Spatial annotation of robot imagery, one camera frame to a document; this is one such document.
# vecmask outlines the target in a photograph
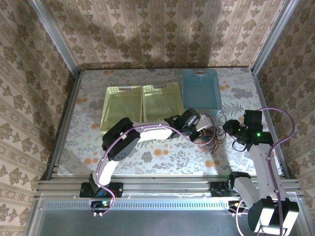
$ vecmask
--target table surface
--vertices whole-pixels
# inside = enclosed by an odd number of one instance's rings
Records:
[[[222,115],[227,119],[243,119],[245,109],[261,108],[253,76],[248,68],[216,68],[218,72],[222,110],[215,114],[216,125]],[[59,175],[84,175],[96,169],[103,155],[102,132],[99,130],[107,87],[143,86],[167,82],[181,85],[182,69],[92,70],[83,73],[81,88],[64,149]],[[263,117],[264,130],[267,124]],[[182,138],[139,143],[131,155],[122,160],[114,174],[229,174],[230,171],[255,175],[248,152],[232,148],[233,139],[220,144],[218,150],[201,151],[197,145]],[[276,160],[278,171],[281,169]]]

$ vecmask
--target purple cable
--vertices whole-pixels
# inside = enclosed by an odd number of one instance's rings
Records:
[[[216,134],[216,133],[217,133],[217,128],[216,128],[216,126],[215,126],[215,122],[214,122],[213,118],[212,118],[210,115],[206,114],[206,113],[201,113],[201,114],[202,114],[202,115],[205,115],[206,117],[208,117],[208,118],[211,120],[211,122],[212,122],[212,128],[213,128],[213,133]],[[96,168],[96,184],[99,185],[99,186],[100,186],[102,189],[104,189],[105,191],[107,191],[107,192],[108,192],[110,195],[112,195],[112,197],[113,197],[113,202],[112,202],[112,204],[109,206],[109,208],[107,209],[107,211],[106,211],[105,213],[107,213],[108,210],[109,210],[110,208],[112,208],[112,206],[113,206],[114,203],[115,203],[116,197],[115,197],[114,193],[113,193],[110,189],[106,188],[104,185],[102,185],[102,184],[99,183],[99,176],[98,176],[98,173],[99,173],[99,169],[100,169],[101,163],[102,163],[102,162],[105,160],[105,158],[108,156],[108,153],[109,153],[109,151],[113,148],[113,146],[116,145],[116,143],[118,143],[119,140],[120,140],[124,135],[127,135],[130,131],[136,130],[136,129],[158,128],[158,127],[163,127],[163,128],[171,129],[171,130],[175,131],[176,133],[178,133],[180,136],[182,136],[182,137],[184,137],[185,139],[187,139],[189,142],[191,142],[191,143],[193,143],[193,144],[196,144],[196,145],[200,145],[200,146],[201,146],[201,145],[208,145],[208,144],[211,143],[211,142],[213,141],[213,139],[215,138],[215,135],[213,135],[212,138],[211,138],[208,142],[206,142],[206,143],[204,143],[204,144],[198,144],[198,143],[195,143],[195,142],[191,141],[190,139],[188,139],[185,135],[183,135],[183,134],[182,134],[180,131],[178,131],[177,129],[175,129],[175,128],[173,128],[173,127],[170,127],[170,126],[168,126],[168,125],[165,125],[165,124],[145,124],[145,125],[140,125],[140,126],[132,127],[132,128],[130,128],[130,129],[128,129],[127,131],[125,131],[122,135],[120,135],[120,136],[108,147],[108,149],[106,150],[106,152],[105,152],[105,154],[103,155],[102,159],[99,161],[99,163],[98,163],[98,165],[97,165],[97,168]]]
[[[278,142],[276,142],[269,150],[268,152],[268,167],[269,167],[269,172],[270,172],[270,175],[271,175],[271,179],[272,179],[272,182],[274,184],[274,187],[275,187],[275,190],[278,191],[276,192],[276,195],[277,195],[277,198],[278,198],[278,206],[279,206],[279,218],[280,218],[280,236],[283,235],[283,224],[284,224],[284,219],[283,219],[283,211],[282,211],[282,203],[281,203],[281,197],[280,197],[280,193],[279,193],[279,189],[278,189],[278,185],[277,185],[277,181],[276,181],[276,177],[273,173],[273,170],[272,170],[272,165],[271,165],[271,153],[273,151],[273,149],[275,149],[276,146],[280,145],[281,143],[289,140],[292,136],[293,136],[293,133],[294,133],[294,130],[295,130],[295,124],[294,124],[294,120],[293,118],[290,116],[290,114],[288,112],[286,112],[285,110],[282,110],[282,109],[279,109],[279,108],[273,108],[273,107],[267,107],[267,108],[261,108],[261,109],[258,109],[258,111],[265,111],[265,110],[275,110],[275,111],[279,111],[279,112],[282,112],[284,114],[286,114],[289,118],[290,118],[290,121],[292,123],[292,131],[290,133],[290,135],[283,139],[283,140],[280,140]]]

